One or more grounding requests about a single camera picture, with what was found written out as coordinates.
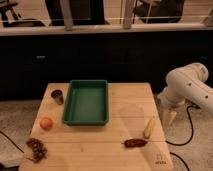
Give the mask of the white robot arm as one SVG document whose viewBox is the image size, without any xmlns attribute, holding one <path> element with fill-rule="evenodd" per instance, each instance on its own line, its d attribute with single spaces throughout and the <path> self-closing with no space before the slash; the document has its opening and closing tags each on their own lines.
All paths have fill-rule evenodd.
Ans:
<svg viewBox="0 0 213 171">
<path fill-rule="evenodd" d="M 162 124 L 168 127 L 176 116 L 175 109 L 189 100 L 213 114 L 213 88 L 205 84 L 208 69 L 201 63 L 191 63 L 169 71 L 167 86 L 158 95 L 163 106 Z"/>
</svg>

